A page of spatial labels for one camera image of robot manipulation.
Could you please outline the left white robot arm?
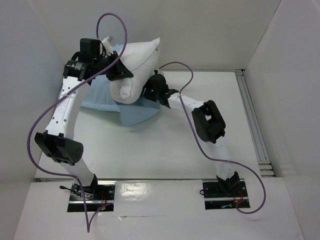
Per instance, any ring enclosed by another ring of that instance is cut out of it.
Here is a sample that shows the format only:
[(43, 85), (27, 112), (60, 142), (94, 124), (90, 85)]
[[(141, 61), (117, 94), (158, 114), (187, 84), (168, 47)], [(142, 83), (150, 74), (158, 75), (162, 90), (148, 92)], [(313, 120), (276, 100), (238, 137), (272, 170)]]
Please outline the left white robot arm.
[(76, 52), (63, 70), (62, 90), (52, 119), (44, 132), (37, 132), (34, 141), (42, 152), (74, 178), (72, 190), (92, 200), (99, 193), (98, 179), (83, 160), (84, 146), (74, 140), (75, 124), (81, 104), (94, 77), (107, 75), (121, 80), (133, 74), (124, 66), (116, 51), (108, 55)]

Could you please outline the light blue pillowcase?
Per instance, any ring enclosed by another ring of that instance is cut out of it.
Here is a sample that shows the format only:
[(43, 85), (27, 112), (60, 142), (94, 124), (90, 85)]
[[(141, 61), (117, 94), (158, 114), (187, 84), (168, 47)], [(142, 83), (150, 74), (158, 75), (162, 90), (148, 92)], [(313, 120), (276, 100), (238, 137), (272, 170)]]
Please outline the light blue pillowcase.
[(104, 112), (119, 112), (121, 123), (133, 126), (144, 122), (156, 115), (160, 110), (160, 104), (139, 97), (132, 104), (123, 104), (113, 100), (110, 91), (110, 80), (106, 76), (98, 76), (91, 82), (91, 87), (81, 103), (84, 108)]

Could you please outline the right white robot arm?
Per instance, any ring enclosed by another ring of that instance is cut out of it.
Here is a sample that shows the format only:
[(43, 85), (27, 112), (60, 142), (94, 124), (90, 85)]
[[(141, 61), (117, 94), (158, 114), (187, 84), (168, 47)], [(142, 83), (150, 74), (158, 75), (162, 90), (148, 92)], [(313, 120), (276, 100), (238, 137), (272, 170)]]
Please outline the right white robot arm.
[(157, 70), (148, 79), (141, 94), (145, 99), (159, 102), (174, 110), (184, 111), (196, 139), (209, 148), (214, 159), (217, 187), (223, 196), (230, 196), (240, 182), (239, 174), (231, 164), (225, 145), (226, 123), (213, 100), (199, 101), (170, 89), (163, 74)]

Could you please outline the white pillow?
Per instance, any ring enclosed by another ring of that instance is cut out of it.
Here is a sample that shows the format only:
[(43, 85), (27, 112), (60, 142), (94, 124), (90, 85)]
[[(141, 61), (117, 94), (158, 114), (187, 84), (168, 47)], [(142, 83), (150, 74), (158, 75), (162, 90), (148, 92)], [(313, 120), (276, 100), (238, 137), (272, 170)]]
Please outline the white pillow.
[(110, 94), (115, 102), (132, 104), (138, 100), (143, 86), (156, 69), (160, 48), (159, 37), (152, 41), (126, 45), (120, 60), (133, 76), (110, 82)]

